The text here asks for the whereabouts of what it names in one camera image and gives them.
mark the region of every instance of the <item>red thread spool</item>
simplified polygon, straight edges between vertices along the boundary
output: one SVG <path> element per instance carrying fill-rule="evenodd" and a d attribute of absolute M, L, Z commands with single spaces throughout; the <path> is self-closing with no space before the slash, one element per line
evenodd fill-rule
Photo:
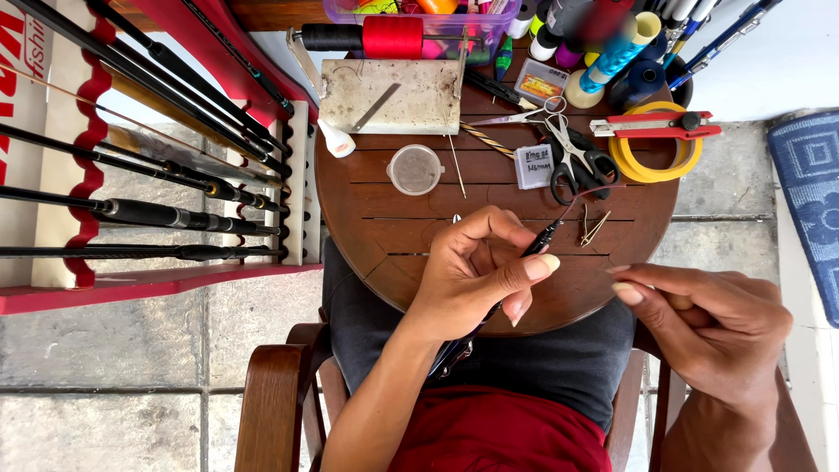
<path fill-rule="evenodd" d="M 370 59 L 422 57 L 422 18 L 369 15 L 364 19 L 362 42 Z"/>

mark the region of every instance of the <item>wooden table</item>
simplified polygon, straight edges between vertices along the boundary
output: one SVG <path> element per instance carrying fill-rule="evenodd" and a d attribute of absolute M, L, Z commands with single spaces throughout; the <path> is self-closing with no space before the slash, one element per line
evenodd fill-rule
<path fill-rule="evenodd" d="M 513 50 L 513 64 L 504 82 L 511 87 L 528 57 L 529 39 Z M 548 62 L 556 67 L 554 60 Z M 494 76 L 491 66 L 480 69 Z M 670 99 L 666 87 L 653 97 Z M 471 122 L 519 113 L 511 103 L 496 99 L 466 84 L 461 115 Z M 592 119 L 619 114 L 605 100 L 594 108 L 565 111 L 570 126 L 588 136 Z M 537 144 L 536 129 L 529 125 L 494 125 L 481 130 L 510 149 Z M 538 233 L 565 210 L 549 188 L 519 190 L 513 161 L 481 140 L 461 131 L 454 139 L 466 199 L 457 182 L 451 147 L 446 136 L 354 134 L 356 150 L 343 159 L 332 157 L 318 138 L 315 156 L 317 190 L 326 226 L 338 249 L 358 276 L 375 293 L 399 310 L 406 310 L 420 286 L 426 255 L 434 235 L 451 224 L 455 213 L 465 217 L 485 205 L 515 212 L 522 223 Z M 608 149 L 606 139 L 593 139 Z M 397 149 L 408 144 L 432 148 L 446 168 L 440 183 L 420 196 L 404 195 L 393 187 L 385 168 Z M 634 155 L 649 167 L 664 169 L 675 155 L 668 139 L 634 139 Z M 604 269 L 644 262 L 655 251 L 670 223 L 679 181 L 642 185 L 623 180 L 626 188 L 612 190 L 605 201 L 585 196 L 566 216 L 550 244 L 561 267 L 548 280 L 533 288 L 534 302 L 516 328 L 506 316 L 494 316 L 481 331 L 483 336 L 521 336 L 543 333 L 578 321 L 613 297 L 612 277 Z M 583 205 L 588 217 L 599 220 L 612 211 L 595 239 L 581 248 Z"/>

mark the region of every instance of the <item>masking tape roll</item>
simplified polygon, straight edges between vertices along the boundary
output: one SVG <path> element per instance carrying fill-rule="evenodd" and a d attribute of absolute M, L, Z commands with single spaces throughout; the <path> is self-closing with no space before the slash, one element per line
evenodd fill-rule
<path fill-rule="evenodd" d="M 684 108 L 672 102 L 651 102 L 636 107 L 625 115 L 639 115 L 651 112 L 686 112 Z M 609 153 L 620 167 L 621 172 L 630 179 L 643 183 L 672 181 L 682 177 L 693 169 L 702 154 L 702 139 L 688 141 L 676 140 L 676 157 L 669 169 L 650 169 L 644 167 L 632 154 L 627 138 L 609 138 Z"/>

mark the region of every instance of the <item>needle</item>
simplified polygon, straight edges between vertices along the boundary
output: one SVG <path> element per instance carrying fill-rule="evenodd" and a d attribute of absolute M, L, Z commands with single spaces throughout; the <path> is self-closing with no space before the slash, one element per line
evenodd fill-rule
<path fill-rule="evenodd" d="M 466 198 L 466 188 L 463 186 L 463 179 L 461 178 L 461 167 L 457 164 L 457 154 L 455 154 L 455 143 L 451 140 L 451 131 L 449 129 L 449 118 L 446 117 L 446 110 L 443 109 L 443 122 L 446 124 L 446 134 L 449 136 L 449 144 L 451 144 L 451 158 L 455 160 L 455 169 L 457 169 L 457 180 L 461 183 L 461 191 L 463 198 Z"/>

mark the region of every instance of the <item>blue rug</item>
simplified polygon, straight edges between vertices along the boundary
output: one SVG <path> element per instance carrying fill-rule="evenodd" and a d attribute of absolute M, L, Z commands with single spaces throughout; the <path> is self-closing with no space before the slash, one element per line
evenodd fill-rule
<path fill-rule="evenodd" d="M 839 112 L 775 126 L 767 141 L 827 321 L 839 328 Z"/>

